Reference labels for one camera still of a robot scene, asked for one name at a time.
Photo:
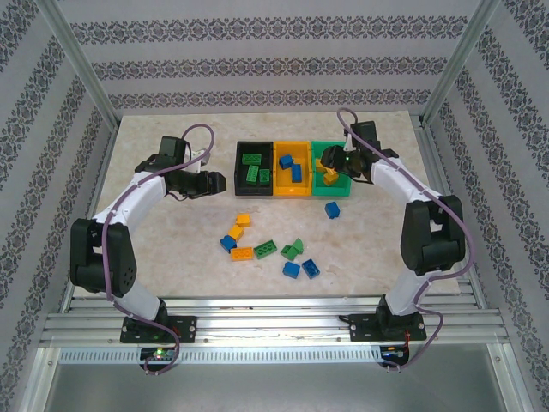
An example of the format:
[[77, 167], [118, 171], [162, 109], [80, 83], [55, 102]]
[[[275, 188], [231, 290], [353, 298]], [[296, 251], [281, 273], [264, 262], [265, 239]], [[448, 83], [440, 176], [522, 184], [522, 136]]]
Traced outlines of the black plastic bin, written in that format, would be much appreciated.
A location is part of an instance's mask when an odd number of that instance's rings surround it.
[[[267, 197], [273, 195], [273, 142], [237, 142], [236, 157], [234, 165], [234, 192], [236, 196], [241, 197]], [[259, 178], [255, 185], [247, 185], [245, 178], [248, 171], [248, 165], [241, 163], [242, 154], [261, 154], [262, 164], [260, 169], [269, 169], [271, 172], [270, 185], [260, 185]]]

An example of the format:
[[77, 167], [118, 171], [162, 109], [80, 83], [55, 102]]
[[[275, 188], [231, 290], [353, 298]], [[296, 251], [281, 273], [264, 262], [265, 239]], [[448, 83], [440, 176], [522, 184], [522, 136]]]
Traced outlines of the green plastic bin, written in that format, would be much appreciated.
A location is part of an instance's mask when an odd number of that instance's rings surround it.
[[312, 164], [312, 195], [317, 197], [349, 197], [351, 193], [352, 180], [343, 174], [332, 184], [326, 185], [323, 181], [323, 173], [317, 171], [316, 160], [322, 158], [323, 151], [330, 146], [344, 146], [344, 142], [312, 141], [311, 142], [311, 164]]

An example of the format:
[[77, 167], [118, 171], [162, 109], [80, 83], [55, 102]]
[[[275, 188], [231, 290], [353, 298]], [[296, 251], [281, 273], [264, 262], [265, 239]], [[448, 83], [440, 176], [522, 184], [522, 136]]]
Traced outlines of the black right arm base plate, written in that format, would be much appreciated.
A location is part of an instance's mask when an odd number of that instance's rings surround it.
[[406, 316], [358, 313], [348, 316], [352, 342], [423, 342], [427, 335], [424, 319], [418, 313]]

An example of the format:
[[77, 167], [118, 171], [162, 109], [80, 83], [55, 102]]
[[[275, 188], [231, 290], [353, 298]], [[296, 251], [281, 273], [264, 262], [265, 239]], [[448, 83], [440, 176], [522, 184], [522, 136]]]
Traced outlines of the wide aluminium extrusion rail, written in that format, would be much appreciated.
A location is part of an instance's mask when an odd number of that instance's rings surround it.
[[[121, 316], [51, 315], [45, 322], [39, 343], [50, 347], [99, 346], [119, 343]], [[191, 332], [197, 345], [210, 346], [303, 346], [306, 343], [330, 345], [351, 342], [350, 326], [336, 315], [312, 317], [234, 317], [197, 318]], [[435, 343], [501, 343], [510, 335], [496, 314], [450, 314]]]

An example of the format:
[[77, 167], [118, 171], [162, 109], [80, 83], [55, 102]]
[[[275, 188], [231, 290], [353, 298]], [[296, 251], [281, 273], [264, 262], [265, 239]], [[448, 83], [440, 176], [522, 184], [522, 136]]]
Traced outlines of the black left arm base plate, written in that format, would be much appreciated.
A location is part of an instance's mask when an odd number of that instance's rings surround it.
[[[169, 315], [164, 326], [173, 331], [181, 343], [194, 343], [197, 318]], [[156, 326], [126, 317], [119, 338], [121, 343], [174, 344], [174, 337]]]

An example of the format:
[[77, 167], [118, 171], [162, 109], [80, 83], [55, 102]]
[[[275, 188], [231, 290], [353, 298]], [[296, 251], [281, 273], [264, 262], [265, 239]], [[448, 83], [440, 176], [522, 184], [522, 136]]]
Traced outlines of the grey metal panel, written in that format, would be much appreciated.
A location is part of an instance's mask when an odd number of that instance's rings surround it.
[[485, 372], [450, 380], [373, 365], [62, 365], [46, 412], [508, 412]]

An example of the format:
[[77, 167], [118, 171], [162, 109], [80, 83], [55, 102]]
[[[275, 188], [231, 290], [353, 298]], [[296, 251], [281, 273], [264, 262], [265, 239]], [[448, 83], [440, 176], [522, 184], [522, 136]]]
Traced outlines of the short aluminium frame post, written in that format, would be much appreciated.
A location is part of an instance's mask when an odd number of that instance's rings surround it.
[[37, 349], [17, 412], [45, 412], [60, 354], [60, 348]]
[[490, 343], [486, 347], [507, 412], [534, 412], [511, 345]]

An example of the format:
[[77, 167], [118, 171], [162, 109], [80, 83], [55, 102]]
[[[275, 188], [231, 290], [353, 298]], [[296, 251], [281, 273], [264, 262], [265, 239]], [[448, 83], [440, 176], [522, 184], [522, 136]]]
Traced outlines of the orange plastic bin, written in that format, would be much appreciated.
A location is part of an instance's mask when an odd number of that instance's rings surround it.
[[[301, 166], [302, 180], [293, 182], [292, 168], [283, 169], [280, 159], [286, 155]], [[312, 187], [311, 144], [305, 141], [278, 141], [273, 146], [273, 194], [279, 197], [309, 197]]]

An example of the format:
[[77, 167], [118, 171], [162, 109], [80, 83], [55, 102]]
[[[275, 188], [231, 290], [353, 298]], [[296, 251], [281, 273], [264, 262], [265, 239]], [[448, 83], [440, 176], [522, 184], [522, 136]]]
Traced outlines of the aluminium side rail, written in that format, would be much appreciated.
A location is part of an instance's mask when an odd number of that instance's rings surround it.
[[[438, 153], [429, 127], [421, 123], [420, 116], [412, 115], [410, 118], [431, 188], [444, 195], [452, 194], [453, 191], [447, 180], [440, 154]], [[486, 309], [487, 304], [480, 288], [474, 261], [468, 267], [468, 271], [462, 274], [460, 280], [467, 280], [470, 284], [477, 307]]]
[[[88, 199], [86, 211], [84, 215], [78, 215], [78, 218], [89, 219], [94, 216], [95, 211], [98, 207], [100, 201], [100, 195], [102, 188], [106, 180], [107, 169], [112, 157], [112, 151], [114, 149], [115, 142], [117, 140], [118, 132], [120, 130], [120, 125], [115, 128], [112, 133], [109, 135], [108, 141], [102, 152], [102, 157], [100, 159], [99, 169], [94, 178], [93, 191], [91, 197]], [[63, 293], [58, 302], [58, 312], [65, 313], [68, 311], [70, 302], [74, 293], [75, 286], [70, 280], [70, 271], [67, 273], [66, 282], [63, 285]]]

